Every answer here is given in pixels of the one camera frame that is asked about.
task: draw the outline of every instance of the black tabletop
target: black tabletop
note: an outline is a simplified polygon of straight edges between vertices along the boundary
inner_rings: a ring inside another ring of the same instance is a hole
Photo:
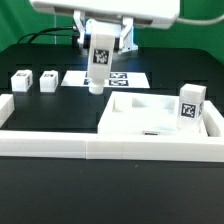
[[[30,69],[34,84],[13,93],[16,110],[2,130],[96,132],[115,89],[101,96],[87,88],[39,91],[45,70],[87,69],[87,57],[70,46],[13,45],[0,54],[0,93],[11,76]],[[150,89],[178,95],[185,83],[207,86],[206,99],[224,112],[224,66],[194,49],[140,49],[117,56],[112,71],[145,72]],[[1,223],[223,223],[224,164],[0,157]]]

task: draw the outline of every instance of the black cable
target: black cable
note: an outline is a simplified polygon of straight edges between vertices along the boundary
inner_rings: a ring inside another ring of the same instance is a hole
[[[36,34],[38,34],[38,36],[37,37],[39,37],[39,36],[61,36],[61,37],[72,37],[72,36],[76,36],[76,35],[72,35],[72,34],[53,34],[53,33],[30,33],[30,34],[27,34],[27,35],[25,35],[25,36],[23,36],[23,37],[21,37],[18,41],[17,41],[17,44],[20,44],[20,42],[24,39],[24,38],[26,38],[26,37],[28,37],[28,36],[34,36],[34,35],[36,35]]]
[[[31,37],[27,43],[32,43],[40,34],[56,32],[56,31],[64,31],[64,30],[73,30],[73,27],[71,27],[71,26],[54,27],[54,28],[42,30],[42,31],[38,32],[37,34],[33,35],[33,37]]]
[[[23,39],[26,37],[32,36],[27,43],[32,43],[37,37],[39,36],[74,36],[74,35],[68,35],[68,34],[48,34],[48,32],[55,32],[55,31],[64,31],[64,30],[74,30],[73,27],[71,26],[66,26],[66,27],[55,27],[55,28],[49,28],[42,30],[38,33],[29,33],[24,36],[22,36],[18,41],[17,44],[19,44]]]

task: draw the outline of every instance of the white block with tag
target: white block with tag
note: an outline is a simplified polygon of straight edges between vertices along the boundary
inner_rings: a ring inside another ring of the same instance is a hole
[[[54,93],[58,86],[58,72],[45,71],[40,77],[40,91]]]
[[[91,79],[89,91],[103,93],[105,79],[109,78],[115,43],[113,28],[107,29],[96,22],[92,27],[87,76]]]
[[[206,87],[186,84],[180,90],[177,128],[200,131]]]
[[[13,92],[27,92],[33,84],[33,73],[30,70],[18,70],[11,78]]]

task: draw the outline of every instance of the cable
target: cable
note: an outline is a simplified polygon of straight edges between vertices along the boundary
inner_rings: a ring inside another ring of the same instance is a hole
[[[27,35],[21,37],[21,38],[17,41],[17,44],[20,44],[20,42],[21,42],[23,39],[25,39],[26,37],[34,36],[34,35],[36,35],[36,34],[38,34],[38,37],[39,37],[39,36],[53,36],[53,37],[54,37],[54,36],[61,36],[61,37],[72,37],[72,36],[76,36],[76,35],[71,35],[71,34],[53,34],[53,33],[41,33],[41,34],[39,34],[39,33],[29,33],[29,34],[27,34]]]
[[[39,33],[36,33],[35,35],[33,35],[33,37],[31,37],[27,43],[32,43],[40,34],[55,32],[55,31],[64,31],[64,30],[73,30],[73,27],[72,26],[54,27],[54,28],[42,30]]]
[[[210,20],[191,20],[191,19],[178,18],[177,22],[188,24],[188,25],[208,26],[208,25],[219,23],[223,20],[224,20],[224,14],[215,19],[210,19]]]
[[[19,44],[23,39],[25,39],[26,37],[29,37],[29,36],[32,36],[29,41],[27,43],[32,43],[32,41],[34,41],[37,37],[39,36],[74,36],[72,34],[52,34],[52,33],[48,33],[48,32],[55,32],[55,31],[63,31],[63,30],[74,30],[74,27],[56,27],[56,28],[49,28],[49,29],[46,29],[46,30],[42,30],[38,33],[29,33],[29,34],[26,34],[24,36],[22,36],[18,41],[17,41],[17,44]]]

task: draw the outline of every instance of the white cube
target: white cube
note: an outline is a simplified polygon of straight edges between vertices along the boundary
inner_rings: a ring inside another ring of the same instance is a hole
[[[199,132],[205,100],[205,86],[186,84],[180,90],[177,128]]]
[[[33,84],[33,73],[30,70],[18,70],[11,78],[12,91],[27,92]]]
[[[40,91],[54,93],[58,86],[58,72],[45,71],[40,77]]]
[[[14,109],[13,95],[2,94],[0,96],[0,127],[6,122]]]

